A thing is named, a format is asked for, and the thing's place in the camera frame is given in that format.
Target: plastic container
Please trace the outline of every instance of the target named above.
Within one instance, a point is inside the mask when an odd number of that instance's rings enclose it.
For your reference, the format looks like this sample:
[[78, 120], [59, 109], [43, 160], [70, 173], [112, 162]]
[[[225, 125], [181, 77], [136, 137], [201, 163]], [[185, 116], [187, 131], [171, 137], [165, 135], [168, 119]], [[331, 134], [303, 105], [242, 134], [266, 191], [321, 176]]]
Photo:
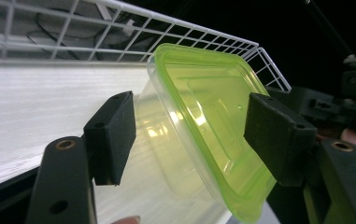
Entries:
[[162, 44], [135, 105], [171, 190], [206, 190], [243, 222], [255, 222], [276, 180], [244, 139], [249, 93], [267, 94], [239, 56]]

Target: wire grid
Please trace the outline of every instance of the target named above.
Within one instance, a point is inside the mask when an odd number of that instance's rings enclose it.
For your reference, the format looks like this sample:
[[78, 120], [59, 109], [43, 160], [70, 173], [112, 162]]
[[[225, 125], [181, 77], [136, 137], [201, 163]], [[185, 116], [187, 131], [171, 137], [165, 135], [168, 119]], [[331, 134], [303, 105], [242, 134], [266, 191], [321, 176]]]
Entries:
[[145, 63], [165, 42], [237, 54], [264, 85], [291, 88], [258, 43], [122, 1], [0, 0], [1, 59]]

